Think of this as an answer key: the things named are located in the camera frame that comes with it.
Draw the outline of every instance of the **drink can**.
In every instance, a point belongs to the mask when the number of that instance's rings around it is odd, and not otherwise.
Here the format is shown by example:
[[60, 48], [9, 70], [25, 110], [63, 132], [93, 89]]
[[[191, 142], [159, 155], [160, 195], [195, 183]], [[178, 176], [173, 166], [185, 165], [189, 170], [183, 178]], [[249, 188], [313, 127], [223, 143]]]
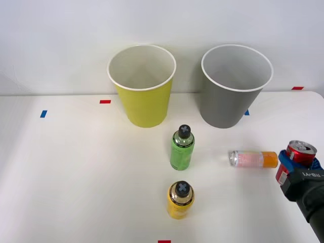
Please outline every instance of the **drink can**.
[[276, 168], [278, 156], [275, 152], [265, 151], [232, 151], [229, 162], [234, 167]]
[[194, 201], [192, 187], [186, 181], [173, 183], [168, 190], [168, 213], [174, 219], [186, 217]]
[[312, 165], [317, 153], [313, 145], [298, 140], [290, 141], [286, 151], [291, 160], [308, 168]]
[[[306, 168], [311, 167], [316, 153], [317, 149], [313, 145], [298, 140], [290, 141], [286, 149], [286, 155], [292, 161]], [[280, 164], [275, 178], [280, 185], [283, 185], [288, 174], [289, 171], [287, 168], [283, 164]]]

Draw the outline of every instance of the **bottle cap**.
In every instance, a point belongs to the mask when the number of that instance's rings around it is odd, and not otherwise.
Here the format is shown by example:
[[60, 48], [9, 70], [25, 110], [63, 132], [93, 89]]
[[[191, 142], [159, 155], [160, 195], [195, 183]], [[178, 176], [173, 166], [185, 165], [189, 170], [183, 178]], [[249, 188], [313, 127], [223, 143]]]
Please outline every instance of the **bottle cap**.
[[189, 195], [190, 185], [185, 181], [178, 181], [175, 191], [179, 197], [186, 197]]
[[191, 134], [190, 126], [188, 125], [181, 125], [179, 127], [179, 137], [180, 138], [189, 138]]

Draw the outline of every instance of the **can lid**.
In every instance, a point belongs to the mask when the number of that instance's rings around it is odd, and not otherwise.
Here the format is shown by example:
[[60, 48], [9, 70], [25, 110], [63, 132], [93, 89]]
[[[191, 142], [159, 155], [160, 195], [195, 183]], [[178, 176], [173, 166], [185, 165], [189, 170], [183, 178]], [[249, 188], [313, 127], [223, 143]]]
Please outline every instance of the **can lid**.
[[190, 192], [190, 185], [185, 181], [178, 181], [175, 188], [176, 194], [179, 197], [186, 197]]
[[301, 152], [301, 153], [306, 153], [306, 154], [316, 154], [317, 149], [310, 145], [309, 143], [303, 142], [303, 141], [298, 141], [298, 140], [293, 140], [289, 142], [289, 146], [291, 146], [294, 150]]
[[190, 126], [188, 125], [181, 125], [179, 127], [179, 137], [180, 138], [189, 138], [191, 134]]

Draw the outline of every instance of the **plastic bottle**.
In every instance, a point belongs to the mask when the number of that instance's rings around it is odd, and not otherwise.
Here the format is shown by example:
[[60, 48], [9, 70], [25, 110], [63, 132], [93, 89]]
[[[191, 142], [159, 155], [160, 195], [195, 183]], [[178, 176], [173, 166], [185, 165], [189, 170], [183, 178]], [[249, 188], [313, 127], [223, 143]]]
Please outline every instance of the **plastic bottle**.
[[190, 126], [181, 125], [176, 131], [171, 141], [171, 166], [183, 171], [189, 167], [191, 154], [194, 147], [194, 136], [191, 133]]

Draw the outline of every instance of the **yellow bottle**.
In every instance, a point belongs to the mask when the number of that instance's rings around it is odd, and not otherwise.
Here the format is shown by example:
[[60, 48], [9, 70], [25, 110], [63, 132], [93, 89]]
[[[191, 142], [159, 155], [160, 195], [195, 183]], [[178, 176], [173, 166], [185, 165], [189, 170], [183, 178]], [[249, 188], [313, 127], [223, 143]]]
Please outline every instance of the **yellow bottle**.
[[186, 217], [194, 201], [192, 187], [185, 181], [173, 183], [168, 191], [168, 213], [174, 219]]

